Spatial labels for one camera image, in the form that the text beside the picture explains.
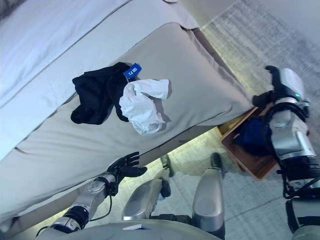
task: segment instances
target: black wire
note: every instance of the black wire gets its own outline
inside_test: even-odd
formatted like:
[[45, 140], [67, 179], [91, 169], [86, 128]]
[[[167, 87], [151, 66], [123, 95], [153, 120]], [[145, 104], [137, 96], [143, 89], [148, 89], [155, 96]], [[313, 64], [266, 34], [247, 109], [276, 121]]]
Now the black wire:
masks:
[[44, 226], [44, 227], [40, 228], [39, 231], [36, 233], [35, 237], [38, 237], [39, 234], [40, 234], [40, 232], [41, 232], [43, 229], [46, 229], [46, 228], [48, 228], [48, 227], [49, 227], [49, 226]]
[[288, 196], [284, 196], [285, 199], [292, 199], [293, 197], [297, 196], [300, 193], [303, 193], [305, 190], [307, 190], [308, 187], [310, 187], [312, 184], [315, 184], [320, 180], [320, 176], [314, 178], [307, 184], [305, 184], [303, 187], [299, 188], [297, 191], [295, 191], [293, 194], [288, 194]]
[[108, 215], [111, 213], [111, 208], [112, 208], [112, 197], [111, 197], [111, 195], [109, 195], [109, 197], [110, 197], [110, 207], [109, 207], [109, 211], [107, 212], [107, 214], [106, 214], [106, 215], [103, 215], [103, 216], [100, 216], [100, 217], [97, 217], [97, 218], [95, 218], [95, 219], [91, 219], [91, 220], [90, 220], [90, 222], [93, 222], [93, 221], [96, 221], [96, 220], [103, 219], [103, 218], [105, 218], [106, 216], [108, 216]]

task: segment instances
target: blue tag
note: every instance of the blue tag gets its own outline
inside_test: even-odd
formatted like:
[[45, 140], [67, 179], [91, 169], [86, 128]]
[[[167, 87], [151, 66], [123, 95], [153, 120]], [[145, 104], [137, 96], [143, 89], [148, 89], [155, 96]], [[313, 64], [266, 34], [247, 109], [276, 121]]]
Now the blue tag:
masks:
[[137, 76], [140, 71], [141, 67], [135, 63], [127, 71], [125, 71], [123, 75], [125, 75], [127, 79], [132, 79]]

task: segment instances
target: blue cloth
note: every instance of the blue cloth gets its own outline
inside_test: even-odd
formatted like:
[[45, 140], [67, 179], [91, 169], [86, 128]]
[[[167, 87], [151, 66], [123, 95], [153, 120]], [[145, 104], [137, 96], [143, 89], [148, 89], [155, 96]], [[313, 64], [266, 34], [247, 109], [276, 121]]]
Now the blue cloth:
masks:
[[246, 121], [240, 128], [239, 136], [233, 140], [244, 148], [248, 153], [257, 156], [266, 156], [270, 154], [263, 132], [262, 117], [253, 117]]

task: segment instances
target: gray mattress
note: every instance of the gray mattress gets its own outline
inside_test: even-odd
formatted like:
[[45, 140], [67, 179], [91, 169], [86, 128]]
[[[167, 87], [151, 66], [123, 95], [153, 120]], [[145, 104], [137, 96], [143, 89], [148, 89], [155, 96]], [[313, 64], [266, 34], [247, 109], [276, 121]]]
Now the gray mattress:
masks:
[[114, 109], [101, 125], [75, 124], [70, 114], [80, 102], [73, 96], [1, 162], [0, 222], [101, 174], [119, 157], [139, 151], [142, 164], [150, 163], [251, 107], [238, 81], [192, 31], [175, 23], [162, 26], [116, 62], [139, 63], [140, 79], [170, 80], [171, 95], [157, 103], [165, 129], [141, 136]]

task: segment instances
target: bedding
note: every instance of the bedding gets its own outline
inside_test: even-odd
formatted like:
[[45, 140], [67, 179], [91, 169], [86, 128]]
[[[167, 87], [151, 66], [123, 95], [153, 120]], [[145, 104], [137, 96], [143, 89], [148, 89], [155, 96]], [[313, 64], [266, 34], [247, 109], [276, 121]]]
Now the bedding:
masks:
[[198, 26], [162, 0], [27, 0], [0, 21], [0, 161], [75, 93], [74, 77], [110, 65], [166, 23]]
[[[104, 41], [96, 37], [95, 45], [104, 46]], [[56, 62], [63, 66], [68, 58]], [[156, 102], [167, 120], [165, 129], [141, 136], [130, 123], [119, 121], [114, 110], [101, 125], [75, 124], [70, 115], [80, 102], [73, 96], [0, 163], [0, 222], [101, 174], [119, 157], [146, 153], [194, 125], [207, 120], [219, 125], [251, 107], [242, 86], [191, 31], [175, 23], [163, 25], [116, 62], [139, 63], [140, 79], [170, 80], [170, 97]], [[143, 158], [142, 164], [153, 160]]]

